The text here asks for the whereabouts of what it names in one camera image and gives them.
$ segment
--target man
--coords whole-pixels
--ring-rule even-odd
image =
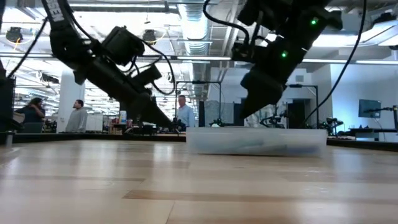
[[[70,114],[66,133],[85,133],[87,123],[87,110],[83,107],[83,100],[76,100],[73,108],[75,109]]]
[[[193,115],[193,109],[185,104],[186,99],[185,96],[178,96],[178,104],[180,108],[178,109],[177,119],[180,119],[186,127],[195,127],[195,115]]]

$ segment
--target ceiling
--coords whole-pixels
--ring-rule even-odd
[[[8,8],[3,17],[2,29],[0,31],[0,53],[24,53],[35,37],[35,33],[39,30],[45,12],[41,6],[27,6],[27,7],[13,7],[13,0],[7,1]],[[74,16],[79,24],[93,37],[103,40],[114,26],[126,26],[127,29],[135,35],[142,36],[145,30],[154,29],[157,37],[155,48],[161,50],[166,55],[187,55],[185,44],[192,42],[186,39],[187,32],[195,33],[196,27],[191,30],[184,30],[183,21],[180,15],[174,13],[178,8],[178,2],[190,2],[190,0],[174,0],[168,1],[171,8],[171,13],[154,12],[155,8],[149,7],[154,4],[150,1],[128,1],[133,4],[135,12],[129,12],[132,7],[122,7],[120,3],[126,1],[68,1],[75,10]],[[333,10],[342,10],[348,14],[356,14],[358,7],[360,8],[362,1],[343,1],[334,0],[330,4]],[[241,4],[234,0],[220,0],[212,1],[217,3],[210,8],[210,14],[227,21],[236,21],[236,17]],[[368,0],[369,8],[374,11],[377,9],[393,8],[396,0]],[[9,42],[6,38],[6,32],[11,27],[21,27],[24,40],[20,44]],[[231,44],[233,40],[242,39],[243,33],[236,32],[229,27],[208,23],[210,33],[206,40],[196,40],[199,42],[206,42],[209,45],[207,56],[228,56],[230,54]],[[254,30],[253,26],[246,27],[249,33]],[[392,36],[398,34],[398,30],[390,29]],[[32,54],[51,54],[51,47],[49,42],[50,26],[46,26],[38,42],[32,50]],[[333,36],[329,42],[336,41],[336,36]],[[360,47],[354,59],[383,59],[391,54],[391,51],[386,46],[378,46],[378,44],[368,44]],[[327,58],[327,59],[344,59],[347,58],[351,47],[313,47],[306,58]],[[156,55],[151,49],[146,49],[146,55]],[[5,58],[2,62],[7,70],[12,70],[19,61],[19,58]],[[138,66],[148,64],[148,62],[139,62]],[[192,64],[191,63],[173,63],[173,69],[177,80],[190,81],[192,80]],[[300,65],[300,68],[306,68],[309,72],[316,69],[319,65]],[[163,78],[156,81],[165,91],[172,88],[172,84],[168,81],[169,68],[166,63],[158,63],[158,69],[163,74]],[[57,112],[59,89],[60,86],[51,83],[45,83],[40,80],[38,71],[51,75],[60,79],[62,70],[68,69],[66,65],[54,60],[33,58],[26,60],[22,67],[17,72],[17,104],[24,104],[30,96],[45,97],[49,113]],[[182,94],[192,96],[190,102],[196,110],[196,100],[193,97],[193,87],[185,85],[182,88]],[[175,95],[163,96],[155,91],[158,96],[157,100],[161,109],[170,117],[174,115],[174,98]],[[118,103],[113,101],[107,94],[95,87],[93,84],[86,82],[86,105],[92,108],[91,113],[102,112],[104,114],[117,114]]]

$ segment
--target wooden table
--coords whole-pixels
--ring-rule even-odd
[[[14,146],[0,156],[3,223],[398,223],[394,152],[328,147],[316,159],[195,155],[176,142]]]

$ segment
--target metal frame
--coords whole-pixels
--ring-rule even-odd
[[[312,87],[315,89],[315,103],[317,106],[317,129],[319,129],[319,99],[318,99],[318,86],[317,85],[302,85],[302,84],[291,84],[288,85],[290,88],[303,88]]]
[[[178,95],[178,84],[180,83],[191,83],[194,85],[206,85],[210,83],[218,84],[219,86],[219,96],[218,96],[218,119],[221,119],[221,82],[217,81],[177,81],[175,82],[175,104],[174,104],[174,116],[177,117],[177,95]]]

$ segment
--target ceiling duct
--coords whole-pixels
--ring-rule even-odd
[[[208,20],[202,13],[202,4],[181,4],[178,10],[182,17],[183,37],[192,42],[185,42],[187,55],[203,56],[208,55],[209,43],[200,42],[208,37]],[[192,80],[210,81],[210,64],[192,63]],[[195,98],[205,99],[207,96],[208,85],[193,85]]]

